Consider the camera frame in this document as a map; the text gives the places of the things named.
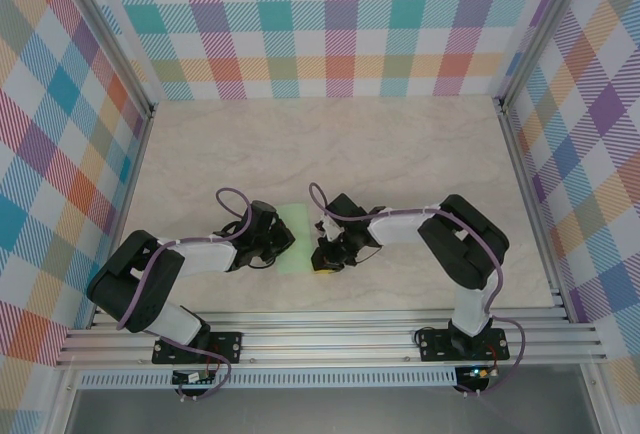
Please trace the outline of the light green cloth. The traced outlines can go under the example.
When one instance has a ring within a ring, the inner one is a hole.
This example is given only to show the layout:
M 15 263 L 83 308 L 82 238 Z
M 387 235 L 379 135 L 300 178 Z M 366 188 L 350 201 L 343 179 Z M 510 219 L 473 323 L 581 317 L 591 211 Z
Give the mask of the light green cloth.
M 280 275 L 313 274 L 311 257 L 315 237 L 308 206 L 304 203 L 282 204 L 277 212 L 295 238 L 293 244 L 276 259 L 276 270 Z

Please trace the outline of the grey metal panel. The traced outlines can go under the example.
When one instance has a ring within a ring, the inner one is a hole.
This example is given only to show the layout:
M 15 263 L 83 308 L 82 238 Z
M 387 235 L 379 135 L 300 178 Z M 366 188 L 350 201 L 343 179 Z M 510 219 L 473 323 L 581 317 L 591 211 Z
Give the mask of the grey metal panel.
M 429 389 L 86 390 L 64 434 L 600 434 L 582 406 L 465 399 Z

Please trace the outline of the small black circuit board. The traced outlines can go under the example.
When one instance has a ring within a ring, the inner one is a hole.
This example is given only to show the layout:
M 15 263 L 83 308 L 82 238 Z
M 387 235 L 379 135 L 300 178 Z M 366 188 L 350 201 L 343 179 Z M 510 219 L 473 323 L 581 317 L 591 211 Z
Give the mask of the small black circuit board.
M 200 371 L 173 371 L 171 382 L 173 385 L 180 386 L 205 386 L 211 385 L 215 380 L 216 374 Z

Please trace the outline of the circuit board with green light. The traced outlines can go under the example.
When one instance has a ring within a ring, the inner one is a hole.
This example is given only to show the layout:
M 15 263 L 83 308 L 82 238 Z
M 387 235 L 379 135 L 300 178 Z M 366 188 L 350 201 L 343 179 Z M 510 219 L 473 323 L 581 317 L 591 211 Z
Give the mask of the circuit board with green light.
M 492 377 L 497 377 L 498 375 L 498 367 L 466 366 L 456 368 L 456 376 L 459 384 L 463 382 L 484 381 Z

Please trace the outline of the aluminium mounting rail frame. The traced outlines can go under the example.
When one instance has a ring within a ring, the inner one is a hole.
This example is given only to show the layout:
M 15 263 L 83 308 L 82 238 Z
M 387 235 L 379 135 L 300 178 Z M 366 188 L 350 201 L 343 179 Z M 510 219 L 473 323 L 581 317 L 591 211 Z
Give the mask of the aluminium mounting rail frame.
M 416 365 L 413 334 L 445 326 L 448 310 L 299 311 L 205 313 L 216 331 L 243 335 L 243 367 L 342 367 Z M 606 360 L 591 324 L 572 323 L 561 307 L 500 309 L 495 326 L 504 329 L 511 354 L 525 350 L 526 364 L 581 364 Z M 99 312 L 87 329 L 67 334 L 60 368 L 148 367 L 154 339 L 117 330 Z

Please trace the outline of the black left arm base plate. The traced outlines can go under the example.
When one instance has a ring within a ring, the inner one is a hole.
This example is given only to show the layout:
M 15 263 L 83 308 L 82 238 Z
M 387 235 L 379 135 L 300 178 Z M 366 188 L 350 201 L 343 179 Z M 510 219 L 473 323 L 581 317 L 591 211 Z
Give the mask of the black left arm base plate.
M 240 360 L 242 348 L 241 332 L 207 332 L 198 334 L 189 344 L 193 349 L 206 350 L 221 355 L 231 364 Z M 165 340 L 158 339 L 154 344 L 151 362 L 156 365 L 164 364 L 205 364 L 209 357 L 178 348 Z

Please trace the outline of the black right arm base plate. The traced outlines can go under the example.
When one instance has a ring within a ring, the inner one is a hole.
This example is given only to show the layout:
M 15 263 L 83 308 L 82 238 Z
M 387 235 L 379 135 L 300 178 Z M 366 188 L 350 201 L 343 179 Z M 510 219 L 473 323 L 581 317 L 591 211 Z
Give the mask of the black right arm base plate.
M 451 335 L 448 329 L 423 328 L 414 333 L 422 362 L 503 361 L 510 358 L 505 332 L 490 328 L 475 337 Z

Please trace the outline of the aluminium side rail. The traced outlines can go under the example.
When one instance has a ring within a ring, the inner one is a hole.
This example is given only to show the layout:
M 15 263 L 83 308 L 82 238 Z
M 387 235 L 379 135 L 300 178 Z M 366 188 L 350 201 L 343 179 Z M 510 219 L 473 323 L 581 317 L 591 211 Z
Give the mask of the aluminium side rail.
M 144 162 L 144 156 L 147 150 L 154 121 L 155 112 L 153 112 L 143 124 L 143 130 L 141 133 L 138 149 L 133 159 L 133 163 L 131 164 L 131 169 L 128 173 L 126 189 L 124 190 L 124 194 L 122 197 L 122 204 L 119 211 L 117 212 L 117 216 L 115 217 L 115 223 L 112 225 L 113 229 L 109 237 L 109 243 L 107 244 L 106 253 L 100 258 L 100 260 L 102 261 L 101 265 L 103 265 L 106 260 L 115 252 L 122 240 L 124 228 L 131 208 L 131 203 L 135 193 L 140 170 Z
M 538 199 L 532 180 L 529 178 L 521 146 L 519 145 L 513 123 L 507 110 L 498 99 L 493 100 L 499 126 L 501 128 L 506 147 L 511 159 L 512 167 L 524 201 L 529 224 L 531 226 L 536 246 L 541 258 L 542 266 L 548 279 L 549 286 L 557 291 L 566 317 L 570 322 L 576 322 L 576 312 L 561 276 L 557 256 L 552 242 L 546 231 L 544 216 L 538 205 Z

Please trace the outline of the aluminium corner post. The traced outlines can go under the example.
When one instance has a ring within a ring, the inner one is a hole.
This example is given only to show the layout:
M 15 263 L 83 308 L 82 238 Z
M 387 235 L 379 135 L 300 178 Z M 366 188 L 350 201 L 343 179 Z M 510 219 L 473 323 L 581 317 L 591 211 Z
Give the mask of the aluminium corner post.
M 97 42 L 105 49 L 106 55 L 112 62 L 114 70 L 120 76 L 124 87 L 132 95 L 136 105 L 144 112 L 146 117 L 152 118 L 154 103 L 145 93 L 99 4 L 95 0 L 74 1 L 86 18 L 86 22 L 96 36 Z
M 499 116 L 505 116 L 530 77 L 572 0 L 527 0 L 491 81 L 489 93 Z

